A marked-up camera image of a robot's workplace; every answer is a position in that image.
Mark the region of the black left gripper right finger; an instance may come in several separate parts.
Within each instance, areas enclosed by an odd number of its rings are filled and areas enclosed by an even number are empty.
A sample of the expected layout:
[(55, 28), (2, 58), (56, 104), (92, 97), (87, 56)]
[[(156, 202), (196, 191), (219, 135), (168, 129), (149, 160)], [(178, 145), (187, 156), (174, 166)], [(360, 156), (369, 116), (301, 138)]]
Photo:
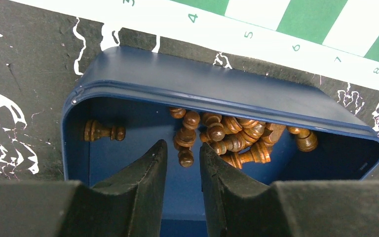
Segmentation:
[(379, 237), (379, 182), (276, 181), (265, 185), (199, 152), (211, 237)]

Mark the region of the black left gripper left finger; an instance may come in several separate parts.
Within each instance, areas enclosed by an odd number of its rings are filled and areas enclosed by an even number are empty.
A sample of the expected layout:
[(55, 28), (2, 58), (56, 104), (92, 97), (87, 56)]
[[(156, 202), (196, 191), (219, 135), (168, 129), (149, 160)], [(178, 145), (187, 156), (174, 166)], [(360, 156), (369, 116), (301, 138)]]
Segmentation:
[(115, 175), (80, 181), (1, 181), (0, 237), (157, 237), (167, 170), (157, 141)]

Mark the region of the brown pawn alone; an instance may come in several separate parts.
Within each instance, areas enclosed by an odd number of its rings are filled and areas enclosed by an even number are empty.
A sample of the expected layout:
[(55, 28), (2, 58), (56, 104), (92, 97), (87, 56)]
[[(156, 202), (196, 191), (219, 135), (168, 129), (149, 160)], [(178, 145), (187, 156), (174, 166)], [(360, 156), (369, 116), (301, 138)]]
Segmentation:
[(109, 137), (111, 140), (122, 141), (125, 139), (126, 129), (123, 126), (104, 126), (95, 119), (86, 122), (83, 138), (84, 141), (94, 142), (103, 137)]

